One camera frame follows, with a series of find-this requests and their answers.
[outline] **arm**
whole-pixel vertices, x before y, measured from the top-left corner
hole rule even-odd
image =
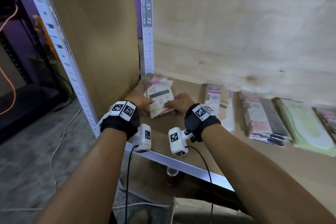
[[[146,111],[152,103],[151,99],[134,93],[125,100],[133,102],[140,112]],[[73,175],[40,214],[37,224],[107,223],[126,141],[125,132],[104,129]]]
[[[182,113],[195,103],[186,93],[175,98],[166,106]],[[334,215],[294,178],[220,124],[206,127],[202,140],[259,223],[336,223]]]

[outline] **qr code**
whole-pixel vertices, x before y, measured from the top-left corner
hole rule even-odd
[[[126,105],[123,112],[131,117],[134,112],[134,109],[132,109],[129,105]]]
[[[203,107],[204,107],[205,110],[207,110],[209,112],[213,112],[213,110],[210,107],[208,107],[208,106],[203,106]]]
[[[150,131],[147,131],[147,130],[145,130],[145,138],[147,138],[147,139],[151,139],[151,132]]]
[[[185,152],[184,151],[179,151],[178,153],[175,153],[177,156],[182,156],[182,155],[184,155],[185,154]]]
[[[112,108],[112,111],[120,111],[123,108],[124,105],[114,105]]]
[[[170,141],[171,142],[174,142],[178,139],[179,139],[179,137],[177,136],[177,133],[174,133],[174,134],[170,135]]]
[[[206,111],[204,111],[204,109],[201,107],[195,113],[197,114],[198,117],[202,117],[206,113]]]

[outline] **gray floor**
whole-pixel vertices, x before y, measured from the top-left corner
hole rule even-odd
[[[50,170],[53,152],[61,141],[65,126],[80,108],[78,101],[57,113],[48,113],[0,146],[0,223],[33,223],[54,192]],[[67,129],[63,143],[52,162],[57,187],[72,174],[95,137],[81,111]],[[127,168],[129,153],[125,152],[122,171]],[[145,201],[129,195],[128,203]],[[115,206],[125,205],[125,196],[117,190]],[[148,209],[152,223],[164,223],[168,211],[150,206],[129,207],[128,212]],[[114,210],[118,223],[124,223],[124,209]]]

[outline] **purple wall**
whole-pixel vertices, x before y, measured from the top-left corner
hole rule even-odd
[[[23,5],[29,15],[39,14],[33,0],[22,0]],[[28,59],[29,56],[35,56],[36,51],[33,44],[30,42],[24,28],[19,21],[9,21],[3,29],[9,42],[12,44],[16,54],[30,74],[32,80],[38,83],[37,76]]]
[[[142,38],[141,0],[134,0],[136,9],[138,38]]]

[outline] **black metal rack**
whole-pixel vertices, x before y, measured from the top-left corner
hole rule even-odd
[[[19,9],[19,16],[15,16],[13,20],[19,20],[21,22],[23,29],[26,31],[31,43],[50,73],[51,83],[47,85],[33,84],[29,73],[11,46],[6,35],[0,32],[0,43],[27,84],[17,90],[17,101],[14,107],[7,113],[0,115],[0,143],[28,124],[39,119],[57,104],[64,102],[68,98],[66,91],[57,80],[57,73],[48,59],[47,53],[40,42],[22,1],[15,0],[15,3]],[[12,93],[2,96],[0,98],[0,106],[10,106],[11,99]]]

